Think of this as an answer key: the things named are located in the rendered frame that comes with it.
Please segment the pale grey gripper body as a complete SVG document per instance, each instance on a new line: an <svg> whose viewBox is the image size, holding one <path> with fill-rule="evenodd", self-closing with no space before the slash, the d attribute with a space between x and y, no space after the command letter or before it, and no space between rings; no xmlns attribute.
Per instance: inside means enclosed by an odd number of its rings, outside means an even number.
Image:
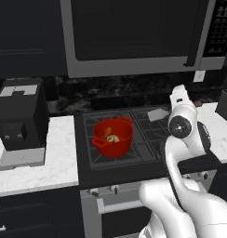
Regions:
<svg viewBox="0 0 227 238"><path fill-rule="evenodd" d="M168 116L168 111L163 109L155 109L148 112L148 117L151 122L161 120Z"/></svg>

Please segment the black gas hob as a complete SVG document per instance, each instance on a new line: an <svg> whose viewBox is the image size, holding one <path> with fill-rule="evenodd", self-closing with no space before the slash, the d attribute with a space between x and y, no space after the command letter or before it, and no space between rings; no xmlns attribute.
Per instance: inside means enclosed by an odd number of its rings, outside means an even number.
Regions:
<svg viewBox="0 0 227 238"><path fill-rule="evenodd" d="M151 122L147 108L92 111L74 115L79 186L99 188L166 175L160 144L169 135L167 119ZM93 126L104 119L125 116L132 120L134 135L127 154L119 158L101 155L91 144Z"/></svg>

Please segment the dark box appliance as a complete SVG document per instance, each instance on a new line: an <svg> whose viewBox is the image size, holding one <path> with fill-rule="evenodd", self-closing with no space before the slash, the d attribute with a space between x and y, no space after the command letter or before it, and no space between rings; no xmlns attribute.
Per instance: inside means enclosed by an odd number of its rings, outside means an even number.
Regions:
<svg viewBox="0 0 227 238"><path fill-rule="evenodd" d="M215 112L227 121L227 89L223 89Z"/></svg>

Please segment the dark base cupboard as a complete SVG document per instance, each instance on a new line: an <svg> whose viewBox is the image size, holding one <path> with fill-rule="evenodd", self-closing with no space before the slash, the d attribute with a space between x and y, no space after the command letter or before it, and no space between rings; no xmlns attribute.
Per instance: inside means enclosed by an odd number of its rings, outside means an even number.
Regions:
<svg viewBox="0 0 227 238"><path fill-rule="evenodd" d="M227 164L222 164L211 183L209 192L227 202Z"/></svg>

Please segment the silver oven door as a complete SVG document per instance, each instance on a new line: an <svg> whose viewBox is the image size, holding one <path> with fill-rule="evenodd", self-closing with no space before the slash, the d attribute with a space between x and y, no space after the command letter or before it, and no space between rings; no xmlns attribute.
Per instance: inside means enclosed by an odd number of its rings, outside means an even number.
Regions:
<svg viewBox="0 0 227 238"><path fill-rule="evenodd" d="M139 182L120 184L118 194L111 186L93 188L99 197L90 190L80 191L81 205L86 238L138 238L141 230L148 224L152 211L143 206L113 213L100 214L97 200L102 198L106 205L140 200Z"/></svg>

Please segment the black coffee machine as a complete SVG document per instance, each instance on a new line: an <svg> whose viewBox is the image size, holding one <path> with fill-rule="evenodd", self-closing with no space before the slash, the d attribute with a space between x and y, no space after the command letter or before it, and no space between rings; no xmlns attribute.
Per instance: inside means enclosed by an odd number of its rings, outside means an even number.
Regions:
<svg viewBox="0 0 227 238"><path fill-rule="evenodd" d="M6 80L0 89L0 171L45 164L49 113L41 78Z"/></svg>

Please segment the dark drawer front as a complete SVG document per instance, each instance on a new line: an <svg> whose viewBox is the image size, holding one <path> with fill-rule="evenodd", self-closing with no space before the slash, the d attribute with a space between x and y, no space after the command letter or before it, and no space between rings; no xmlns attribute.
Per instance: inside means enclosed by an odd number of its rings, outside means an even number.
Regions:
<svg viewBox="0 0 227 238"><path fill-rule="evenodd" d="M77 187L0 197L0 238L85 238Z"/></svg>

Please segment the white wall socket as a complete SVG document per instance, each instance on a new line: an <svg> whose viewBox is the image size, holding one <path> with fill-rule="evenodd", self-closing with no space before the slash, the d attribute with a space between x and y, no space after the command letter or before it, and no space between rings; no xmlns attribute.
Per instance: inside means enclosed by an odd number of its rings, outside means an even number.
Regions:
<svg viewBox="0 0 227 238"><path fill-rule="evenodd" d="M205 74L206 72L205 71L196 71L194 73L194 82L195 83L201 83L204 81L204 78L205 78Z"/></svg>

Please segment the dark wall cupboard door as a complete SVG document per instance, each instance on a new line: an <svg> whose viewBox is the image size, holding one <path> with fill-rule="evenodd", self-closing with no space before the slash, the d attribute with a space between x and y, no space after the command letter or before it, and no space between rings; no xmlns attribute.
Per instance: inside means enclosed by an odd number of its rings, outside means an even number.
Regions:
<svg viewBox="0 0 227 238"><path fill-rule="evenodd" d="M0 78L66 73L60 0L0 0Z"/></svg>

